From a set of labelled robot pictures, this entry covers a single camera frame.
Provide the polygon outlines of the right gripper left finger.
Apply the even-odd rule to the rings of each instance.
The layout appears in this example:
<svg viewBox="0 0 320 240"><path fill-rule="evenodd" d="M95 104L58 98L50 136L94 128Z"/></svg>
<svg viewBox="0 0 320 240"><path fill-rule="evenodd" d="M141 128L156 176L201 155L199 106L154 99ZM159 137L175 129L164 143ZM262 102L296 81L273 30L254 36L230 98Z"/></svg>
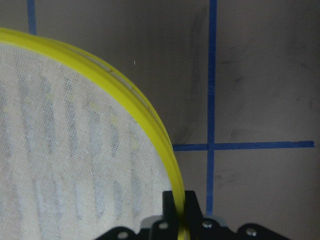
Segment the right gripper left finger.
<svg viewBox="0 0 320 240"><path fill-rule="evenodd" d="M169 225L178 225L178 213L174 201L172 191L164 191L162 193L162 219Z"/></svg>

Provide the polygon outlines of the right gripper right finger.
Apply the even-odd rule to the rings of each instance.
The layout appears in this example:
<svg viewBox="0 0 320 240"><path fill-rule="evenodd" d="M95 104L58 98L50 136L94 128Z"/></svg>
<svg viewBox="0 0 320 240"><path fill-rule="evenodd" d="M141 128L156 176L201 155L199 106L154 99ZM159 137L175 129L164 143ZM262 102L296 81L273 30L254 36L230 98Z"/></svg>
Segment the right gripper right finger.
<svg viewBox="0 0 320 240"><path fill-rule="evenodd" d="M192 190L185 191L184 216L188 225L201 225L203 220L197 195Z"/></svg>

